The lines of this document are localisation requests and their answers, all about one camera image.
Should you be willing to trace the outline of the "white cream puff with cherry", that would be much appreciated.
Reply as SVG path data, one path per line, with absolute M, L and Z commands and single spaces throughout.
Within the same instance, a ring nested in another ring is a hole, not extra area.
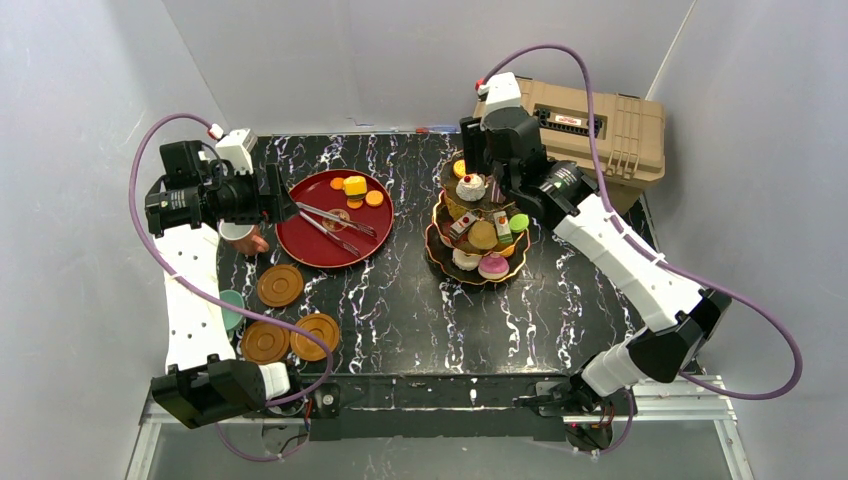
M 486 195 L 486 177 L 477 173 L 467 174 L 458 180 L 456 195 L 465 202 L 477 202 Z

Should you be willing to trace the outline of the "chocolate layered cake slice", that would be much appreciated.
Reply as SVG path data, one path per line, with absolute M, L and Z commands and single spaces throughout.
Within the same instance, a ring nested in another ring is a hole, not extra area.
M 504 204 L 506 197 L 501 191 L 500 184 L 494 177 L 488 178 L 489 201 L 493 204 Z

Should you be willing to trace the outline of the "large brown cookie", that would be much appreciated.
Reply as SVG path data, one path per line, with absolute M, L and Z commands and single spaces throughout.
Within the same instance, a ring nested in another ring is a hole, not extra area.
M 446 192 L 442 193 L 442 199 L 444 200 L 448 213 L 453 220 L 460 219 L 469 211 L 467 207 L 453 200 Z

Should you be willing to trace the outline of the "dark red round tray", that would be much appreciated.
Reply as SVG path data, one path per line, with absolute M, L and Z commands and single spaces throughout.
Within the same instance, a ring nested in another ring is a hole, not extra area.
M 367 180 L 368 191 L 379 190 L 384 203 L 373 208 L 361 199 L 350 199 L 344 191 L 330 186 L 333 178 L 362 175 Z M 324 211 L 336 213 L 374 228 L 376 239 L 366 238 L 352 230 L 344 229 L 338 235 L 352 243 L 361 255 L 356 257 L 335 245 L 300 216 L 276 226 L 276 234 L 282 248 L 292 259 L 314 268 L 342 268 L 358 263 L 376 253 L 388 239 L 394 222 L 394 205 L 388 189 L 376 178 L 350 169 L 331 169 L 307 176 L 291 190 L 293 200 L 303 202 Z

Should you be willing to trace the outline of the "orange muffin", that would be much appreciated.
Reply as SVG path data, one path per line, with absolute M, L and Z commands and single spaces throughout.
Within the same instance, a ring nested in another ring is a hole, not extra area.
M 498 244 L 494 225 L 485 220 L 476 221 L 468 231 L 468 242 L 479 250 L 494 249 Z

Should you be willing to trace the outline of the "green macaron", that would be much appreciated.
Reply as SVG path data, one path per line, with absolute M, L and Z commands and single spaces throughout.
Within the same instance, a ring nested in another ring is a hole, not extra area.
M 509 218 L 509 228 L 512 233 L 520 234 L 524 232 L 530 224 L 529 216 L 524 213 L 516 214 Z

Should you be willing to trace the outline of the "three-tier glass cake stand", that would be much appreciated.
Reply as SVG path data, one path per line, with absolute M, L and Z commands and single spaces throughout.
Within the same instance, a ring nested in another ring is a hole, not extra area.
M 460 283 L 484 285 L 486 283 L 499 283 L 505 281 L 516 275 L 525 264 L 526 253 L 531 245 L 529 226 L 520 234 L 513 233 L 512 244 L 503 245 L 498 243 L 494 249 L 489 251 L 474 248 L 468 242 L 468 232 L 462 235 L 458 240 L 452 240 L 448 235 L 448 230 L 455 220 L 450 217 L 444 204 L 444 200 L 442 199 L 443 192 L 448 193 L 453 200 L 467 207 L 469 211 L 472 211 L 479 217 L 479 220 L 485 220 L 491 224 L 493 224 L 492 215 L 496 211 L 505 211 L 509 218 L 516 214 L 523 213 L 516 206 L 516 203 L 511 200 L 506 199 L 504 204 L 493 204 L 489 201 L 488 178 L 492 177 L 490 175 L 480 174 L 486 177 L 487 184 L 486 195 L 483 199 L 477 202 L 465 202 L 459 199 L 455 192 L 459 179 L 452 174 L 452 164 L 454 161 L 460 159 L 464 160 L 463 153 L 458 151 L 454 153 L 439 169 L 440 190 L 437 195 L 436 204 L 432 209 L 430 224 L 426 229 L 427 255 L 429 260 L 437 265 L 445 275 Z M 452 262 L 452 251 L 455 248 L 461 249 L 469 254 L 478 254 L 481 257 L 485 257 L 491 253 L 498 253 L 507 259 L 510 266 L 509 274 L 500 280 L 492 281 L 481 277 L 477 269 L 474 271 L 462 271 Z

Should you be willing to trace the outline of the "small decorated white cake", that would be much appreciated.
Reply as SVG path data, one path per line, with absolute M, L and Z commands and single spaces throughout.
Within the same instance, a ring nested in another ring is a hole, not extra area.
M 493 225 L 499 244 L 509 245 L 513 243 L 513 233 L 509 226 L 509 217 L 505 211 L 496 211 L 492 215 Z

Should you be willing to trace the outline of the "white frosted donut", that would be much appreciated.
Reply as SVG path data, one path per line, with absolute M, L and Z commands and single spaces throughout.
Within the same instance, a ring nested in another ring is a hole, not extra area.
M 452 251 L 453 264 L 462 271 L 474 271 L 479 267 L 482 257 L 478 254 L 469 254 L 461 249 Z

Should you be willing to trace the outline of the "pink frosted donut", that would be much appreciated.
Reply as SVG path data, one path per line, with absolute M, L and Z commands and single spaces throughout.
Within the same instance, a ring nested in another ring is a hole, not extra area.
M 484 279 L 494 281 L 507 276 L 510 266 L 506 258 L 498 253 L 491 253 L 481 258 L 477 271 Z

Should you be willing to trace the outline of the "mint green cup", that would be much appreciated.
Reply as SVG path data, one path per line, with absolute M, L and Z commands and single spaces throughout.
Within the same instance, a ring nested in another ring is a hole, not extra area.
M 219 298 L 237 309 L 243 309 L 245 307 L 244 297 L 238 291 L 231 289 L 221 290 L 219 292 Z M 238 311 L 222 308 L 221 313 L 223 324 L 228 334 L 236 332 L 244 322 L 244 316 Z

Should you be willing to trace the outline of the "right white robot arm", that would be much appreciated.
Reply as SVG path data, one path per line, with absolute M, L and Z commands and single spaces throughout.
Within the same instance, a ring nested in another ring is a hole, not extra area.
M 636 308 L 643 327 L 595 355 L 570 381 L 599 400 L 644 380 L 673 381 L 711 337 L 732 300 L 661 265 L 657 252 L 607 211 L 596 182 L 549 156 L 521 107 L 460 121 L 466 168 L 493 177 L 519 210 L 586 256 Z

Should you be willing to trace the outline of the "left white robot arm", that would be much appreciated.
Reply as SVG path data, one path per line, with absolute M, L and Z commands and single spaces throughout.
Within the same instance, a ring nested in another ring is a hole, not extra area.
M 209 148 L 198 140 L 160 146 L 164 173 L 144 199 L 142 237 L 166 264 L 169 325 L 166 372 L 152 379 L 150 389 L 155 402 L 188 428 L 258 411 L 300 388 L 281 361 L 237 359 L 224 325 L 224 311 L 245 310 L 219 295 L 219 231 L 250 231 L 293 210 L 278 174 L 269 174 L 271 193 L 261 193 L 246 145 L 234 143 L 232 154 L 229 146 L 222 141 Z

